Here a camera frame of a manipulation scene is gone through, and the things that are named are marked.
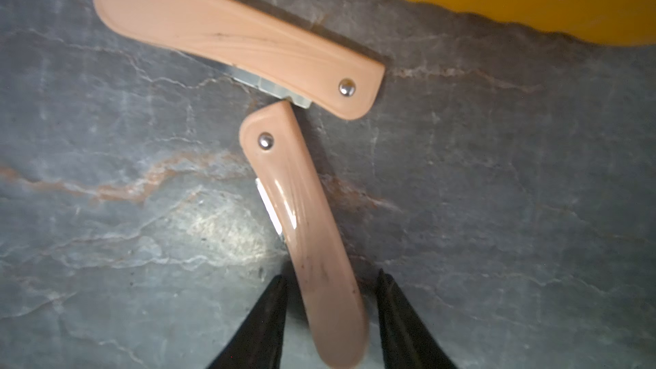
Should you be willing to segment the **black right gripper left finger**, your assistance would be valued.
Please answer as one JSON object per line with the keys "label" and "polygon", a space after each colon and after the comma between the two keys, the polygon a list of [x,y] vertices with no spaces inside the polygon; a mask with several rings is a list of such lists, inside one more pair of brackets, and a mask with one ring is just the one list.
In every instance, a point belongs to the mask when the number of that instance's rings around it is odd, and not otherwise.
{"label": "black right gripper left finger", "polygon": [[280,368],[283,355],[288,285],[276,275],[208,368]]}

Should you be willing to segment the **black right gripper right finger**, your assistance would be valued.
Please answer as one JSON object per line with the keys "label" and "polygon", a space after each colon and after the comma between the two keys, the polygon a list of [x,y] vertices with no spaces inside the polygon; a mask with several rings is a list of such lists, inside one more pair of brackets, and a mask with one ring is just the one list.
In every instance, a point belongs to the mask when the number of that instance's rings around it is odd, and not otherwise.
{"label": "black right gripper right finger", "polygon": [[456,369],[396,280],[384,270],[379,271],[375,293],[386,369]]}

